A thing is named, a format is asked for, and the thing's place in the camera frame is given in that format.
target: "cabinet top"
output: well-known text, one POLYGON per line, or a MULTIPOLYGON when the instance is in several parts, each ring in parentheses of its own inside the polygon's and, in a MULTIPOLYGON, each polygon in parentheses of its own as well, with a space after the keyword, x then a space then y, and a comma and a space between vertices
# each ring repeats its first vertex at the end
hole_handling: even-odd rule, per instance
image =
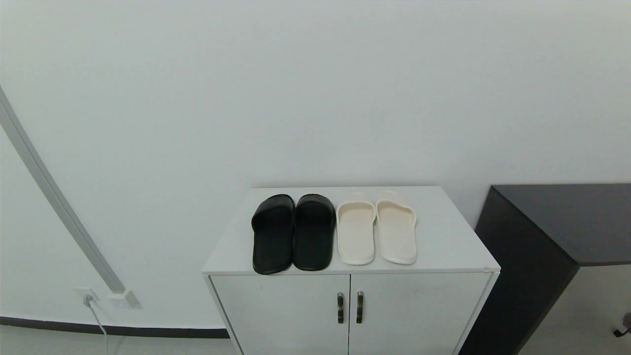
POLYGON ((631 263, 631 184, 492 188, 579 265, 631 263))
POLYGON ((368 265, 353 266, 339 259, 337 236, 328 268, 303 271, 291 266, 279 275, 312 274, 388 274, 403 272, 495 272, 500 266, 473 232, 456 206, 440 186, 343 187, 343 188, 261 188, 251 189, 219 243, 208 258, 204 275, 257 275, 252 269, 254 232, 251 218, 259 204, 278 193, 290 195, 296 202, 302 195, 318 193, 328 197, 336 207, 355 191, 375 198, 383 190, 403 195, 416 211, 416 245, 418 256, 412 265, 386 261, 379 249, 377 226, 375 260, 368 265))

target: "wall outlet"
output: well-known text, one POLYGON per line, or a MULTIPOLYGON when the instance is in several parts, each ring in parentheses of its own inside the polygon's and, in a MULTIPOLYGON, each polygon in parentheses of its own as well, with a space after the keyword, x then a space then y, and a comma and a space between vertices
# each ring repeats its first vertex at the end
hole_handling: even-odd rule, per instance
POLYGON ((114 307, 122 310, 131 310, 133 308, 140 308, 140 303, 134 293, 127 289, 123 293, 115 293, 107 296, 110 299, 114 307))
POLYGON ((92 289, 89 288, 88 286, 74 286, 73 289, 79 295, 82 301, 83 301, 83 296, 85 294, 91 295, 92 298, 94 299, 94 302, 98 301, 97 294, 95 294, 94 291, 92 291, 92 289))

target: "white slipper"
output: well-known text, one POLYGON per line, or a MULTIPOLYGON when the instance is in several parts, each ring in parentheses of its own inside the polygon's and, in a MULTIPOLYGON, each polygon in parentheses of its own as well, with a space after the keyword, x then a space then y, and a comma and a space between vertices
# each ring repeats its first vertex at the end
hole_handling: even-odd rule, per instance
POLYGON ((396 192, 383 191, 377 199, 377 227, 381 255, 389 262, 416 262, 416 212, 396 192))
POLYGON ((370 263, 375 258, 375 205, 365 193, 356 192, 338 205, 336 214, 339 258, 349 265, 370 263))

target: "white cable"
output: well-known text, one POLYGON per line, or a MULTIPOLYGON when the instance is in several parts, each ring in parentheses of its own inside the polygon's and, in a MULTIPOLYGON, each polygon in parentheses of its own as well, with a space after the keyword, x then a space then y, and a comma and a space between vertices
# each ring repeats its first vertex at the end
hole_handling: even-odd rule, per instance
POLYGON ((90 311, 92 311, 92 314, 94 315, 94 319, 97 320, 98 327, 101 328, 101 331, 103 332, 103 336, 105 338, 105 355, 108 355, 108 352, 107 352, 107 332, 103 328, 103 325, 101 325, 101 322, 98 320, 97 313, 94 312, 94 309, 92 308, 92 304, 90 303, 91 301, 94 301, 94 299, 92 298, 91 295, 87 294, 87 295, 83 296, 83 304, 85 304, 90 309, 90 311))

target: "gray floor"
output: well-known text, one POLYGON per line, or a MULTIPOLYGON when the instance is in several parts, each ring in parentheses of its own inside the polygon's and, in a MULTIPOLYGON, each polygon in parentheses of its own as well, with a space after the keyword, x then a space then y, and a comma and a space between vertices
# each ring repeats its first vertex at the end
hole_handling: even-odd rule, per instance
MULTIPOLYGON (((107 337, 109 355, 236 355, 230 339, 107 337)), ((104 355, 103 336, 0 325, 2 355, 104 355)))

